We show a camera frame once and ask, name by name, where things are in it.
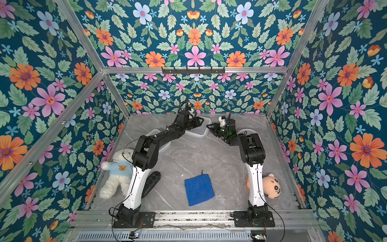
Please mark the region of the square clear lunch box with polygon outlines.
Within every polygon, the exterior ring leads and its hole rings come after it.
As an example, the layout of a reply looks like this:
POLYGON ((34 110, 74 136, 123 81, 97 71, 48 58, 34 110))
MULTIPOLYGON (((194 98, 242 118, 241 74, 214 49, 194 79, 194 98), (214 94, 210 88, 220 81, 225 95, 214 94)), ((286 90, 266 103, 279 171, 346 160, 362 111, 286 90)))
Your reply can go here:
POLYGON ((207 125, 211 124, 211 119, 207 117, 202 117, 204 119, 203 123, 200 127, 188 130, 185 132, 184 136, 188 137, 195 137, 195 138, 204 138, 208 133, 209 129, 207 128, 207 125))

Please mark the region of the rectangular clear lunch box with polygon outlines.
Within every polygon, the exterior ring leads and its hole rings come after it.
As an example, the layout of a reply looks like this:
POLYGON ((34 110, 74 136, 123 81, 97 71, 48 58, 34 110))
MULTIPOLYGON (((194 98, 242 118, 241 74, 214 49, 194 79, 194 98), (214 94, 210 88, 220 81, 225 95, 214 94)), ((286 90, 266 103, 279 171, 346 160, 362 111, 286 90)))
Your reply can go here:
MULTIPOLYGON (((159 137, 160 133, 161 131, 159 129, 154 129, 150 131, 148 134, 146 134, 146 136, 151 138, 156 138, 156 137, 159 137)), ((170 149, 171 141, 169 142, 160 141, 160 140, 157 140, 157 141, 159 143, 159 153, 165 153, 170 149)))

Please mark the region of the blue cleaning cloth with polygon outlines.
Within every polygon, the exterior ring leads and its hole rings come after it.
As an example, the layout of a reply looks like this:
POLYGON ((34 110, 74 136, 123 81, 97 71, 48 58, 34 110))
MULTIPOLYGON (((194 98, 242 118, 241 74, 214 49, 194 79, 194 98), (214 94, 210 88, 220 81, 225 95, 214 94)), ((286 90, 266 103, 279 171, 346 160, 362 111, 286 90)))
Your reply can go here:
POLYGON ((211 179, 203 171, 196 177, 186 179, 184 187, 189 206, 201 204, 215 197, 211 179))

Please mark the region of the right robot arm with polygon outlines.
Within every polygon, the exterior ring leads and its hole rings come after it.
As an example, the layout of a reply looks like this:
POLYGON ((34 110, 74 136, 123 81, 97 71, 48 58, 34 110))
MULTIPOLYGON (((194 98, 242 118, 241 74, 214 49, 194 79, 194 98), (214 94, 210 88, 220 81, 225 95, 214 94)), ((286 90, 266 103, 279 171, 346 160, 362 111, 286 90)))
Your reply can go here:
POLYGON ((272 215, 268 209, 263 188, 263 164, 266 152, 258 133, 239 133, 236 122, 222 116, 217 123, 206 125, 215 137, 229 146, 239 147, 242 162, 248 169, 250 193, 248 199, 247 220, 253 225, 259 225, 272 215))

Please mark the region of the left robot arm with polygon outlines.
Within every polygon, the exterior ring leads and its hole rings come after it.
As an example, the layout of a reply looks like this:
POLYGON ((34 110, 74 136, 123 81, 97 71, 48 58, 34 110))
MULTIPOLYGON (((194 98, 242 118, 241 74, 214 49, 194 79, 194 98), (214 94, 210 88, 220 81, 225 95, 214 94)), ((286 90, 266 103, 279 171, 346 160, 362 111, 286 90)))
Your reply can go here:
POLYGON ((167 143, 179 139, 186 131, 202 126, 204 119, 197 115, 188 102, 183 102, 176 118, 165 130, 140 136, 130 163, 134 167, 130 187, 125 199, 114 208, 113 227, 135 227, 140 223, 141 201, 161 179, 158 171, 152 172, 159 157, 159 150, 167 143))

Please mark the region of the round clear lunch box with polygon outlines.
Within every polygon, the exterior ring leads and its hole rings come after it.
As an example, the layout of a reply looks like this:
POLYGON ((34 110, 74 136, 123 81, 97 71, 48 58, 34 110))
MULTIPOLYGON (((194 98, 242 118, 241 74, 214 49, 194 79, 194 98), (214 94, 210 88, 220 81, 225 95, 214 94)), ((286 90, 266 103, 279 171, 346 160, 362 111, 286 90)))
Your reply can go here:
POLYGON ((252 129, 247 129, 246 128, 246 129, 241 129, 241 130, 239 130, 237 132, 238 136, 241 136, 241 135, 249 136, 249 135, 252 135, 252 134, 257 134, 259 138, 261 137, 257 131, 252 130, 252 129))

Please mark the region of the orange pink plush doll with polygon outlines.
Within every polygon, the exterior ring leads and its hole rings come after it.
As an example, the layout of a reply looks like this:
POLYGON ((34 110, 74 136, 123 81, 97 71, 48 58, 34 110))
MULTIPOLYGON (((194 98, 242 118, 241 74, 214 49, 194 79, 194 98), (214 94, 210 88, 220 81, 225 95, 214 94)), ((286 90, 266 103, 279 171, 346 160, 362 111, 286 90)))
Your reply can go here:
POLYGON ((258 175, 257 179, 253 182, 250 181, 251 176, 248 176, 247 187, 249 189, 249 200, 266 197, 270 199, 276 199, 281 195, 281 185, 279 180, 270 173, 265 177, 258 175))

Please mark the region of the white teddy bear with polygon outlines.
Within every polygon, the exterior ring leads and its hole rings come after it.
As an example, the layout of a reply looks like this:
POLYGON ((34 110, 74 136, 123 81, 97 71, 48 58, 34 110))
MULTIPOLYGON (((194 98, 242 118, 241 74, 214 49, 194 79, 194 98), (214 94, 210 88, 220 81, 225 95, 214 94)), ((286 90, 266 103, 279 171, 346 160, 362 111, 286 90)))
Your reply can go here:
POLYGON ((134 169, 133 152, 131 148, 121 149, 113 155, 111 162, 105 161, 101 164, 101 168, 108 171, 109 175, 105 185, 99 191, 100 198, 110 199, 116 194, 118 187, 121 188, 124 196, 127 195, 134 169))

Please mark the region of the black wall hook rail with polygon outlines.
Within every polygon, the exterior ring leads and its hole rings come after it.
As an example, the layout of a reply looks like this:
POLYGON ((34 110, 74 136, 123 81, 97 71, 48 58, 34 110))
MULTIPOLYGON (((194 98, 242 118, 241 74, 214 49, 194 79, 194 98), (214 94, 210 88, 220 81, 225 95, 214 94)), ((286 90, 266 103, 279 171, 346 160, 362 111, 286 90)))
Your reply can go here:
POLYGON ((161 68, 162 74, 182 74, 182 75, 190 75, 190 74, 203 74, 203 75, 211 75, 211 74, 225 74, 225 68, 219 67, 197 67, 197 68, 189 68, 189 67, 181 67, 181 68, 161 68))

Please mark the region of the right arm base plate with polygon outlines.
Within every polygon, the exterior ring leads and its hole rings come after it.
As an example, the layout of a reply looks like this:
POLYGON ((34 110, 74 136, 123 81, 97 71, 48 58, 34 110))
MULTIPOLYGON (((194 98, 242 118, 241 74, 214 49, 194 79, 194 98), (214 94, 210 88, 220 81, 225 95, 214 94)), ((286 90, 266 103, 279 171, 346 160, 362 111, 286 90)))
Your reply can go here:
POLYGON ((275 227, 272 212, 255 215, 247 211, 235 211, 230 216, 235 227, 275 227))

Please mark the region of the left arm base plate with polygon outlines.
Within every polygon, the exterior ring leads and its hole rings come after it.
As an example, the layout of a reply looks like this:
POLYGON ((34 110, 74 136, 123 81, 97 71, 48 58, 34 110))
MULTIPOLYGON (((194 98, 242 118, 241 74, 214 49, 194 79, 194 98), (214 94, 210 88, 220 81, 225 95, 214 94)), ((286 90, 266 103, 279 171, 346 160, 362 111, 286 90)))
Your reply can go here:
POLYGON ((113 228, 153 228, 155 212, 119 212, 113 221, 113 228))

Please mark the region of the aluminium front rail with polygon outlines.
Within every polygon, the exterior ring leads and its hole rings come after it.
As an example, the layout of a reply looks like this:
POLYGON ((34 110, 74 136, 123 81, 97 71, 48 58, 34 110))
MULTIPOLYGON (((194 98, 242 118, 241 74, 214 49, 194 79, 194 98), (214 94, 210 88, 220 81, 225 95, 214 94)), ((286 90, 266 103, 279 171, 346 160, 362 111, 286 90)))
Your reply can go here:
POLYGON ((266 219, 248 220, 247 212, 232 210, 161 210, 140 212, 135 228, 152 229, 319 229, 310 209, 277 210, 266 219))

